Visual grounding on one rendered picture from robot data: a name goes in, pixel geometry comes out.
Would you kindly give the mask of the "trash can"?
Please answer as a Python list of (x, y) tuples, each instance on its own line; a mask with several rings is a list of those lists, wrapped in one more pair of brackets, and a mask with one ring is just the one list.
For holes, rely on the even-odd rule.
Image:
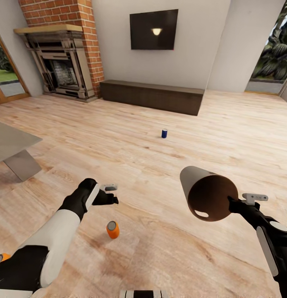
[[(196, 166), (185, 167), (180, 180), (189, 209), (200, 220), (214, 222), (226, 218), (231, 214), (227, 197), (238, 200), (237, 187), (229, 178)], [(209, 217), (199, 216), (195, 211)]]

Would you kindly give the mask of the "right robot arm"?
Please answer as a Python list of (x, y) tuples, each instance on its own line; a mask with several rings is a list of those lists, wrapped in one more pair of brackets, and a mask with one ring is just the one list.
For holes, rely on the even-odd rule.
[(242, 197), (245, 200), (227, 197), (229, 211), (241, 214), (256, 230), (273, 278), (279, 283), (282, 298), (287, 298), (287, 227), (259, 211), (260, 204), (255, 201), (268, 201), (267, 195), (243, 193)]

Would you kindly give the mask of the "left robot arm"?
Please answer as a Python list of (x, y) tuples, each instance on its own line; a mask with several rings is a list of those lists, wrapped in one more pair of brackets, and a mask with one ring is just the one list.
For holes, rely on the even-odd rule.
[(0, 298), (30, 298), (55, 280), (84, 213), (91, 205), (118, 203), (113, 183), (84, 179), (62, 206), (7, 260), (0, 263)]

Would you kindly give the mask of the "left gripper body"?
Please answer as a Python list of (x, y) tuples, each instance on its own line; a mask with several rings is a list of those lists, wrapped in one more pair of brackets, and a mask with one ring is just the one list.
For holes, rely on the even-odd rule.
[(108, 204), (113, 204), (113, 199), (114, 199), (114, 194), (107, 194), (103, 192), (102, 198), (97, 201), (93, 202), (92, 205), (108, 205)]

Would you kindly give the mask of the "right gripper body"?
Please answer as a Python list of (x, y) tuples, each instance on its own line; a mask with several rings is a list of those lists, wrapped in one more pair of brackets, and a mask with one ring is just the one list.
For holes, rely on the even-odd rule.
[(255, 202), (255, 206), (246, 205), (241, 200), (234, 200), (233, 199), (233, 200), (229, 200), (229, 202), (230, 202), (229, 211), (231, 213), (241, 214), (246, 220), (247, 220), (247, 217), (250, 213), (255, 212), (255, 211), (260, 212), (259, 211), (260, 204), (257, 203), (257, 202)]

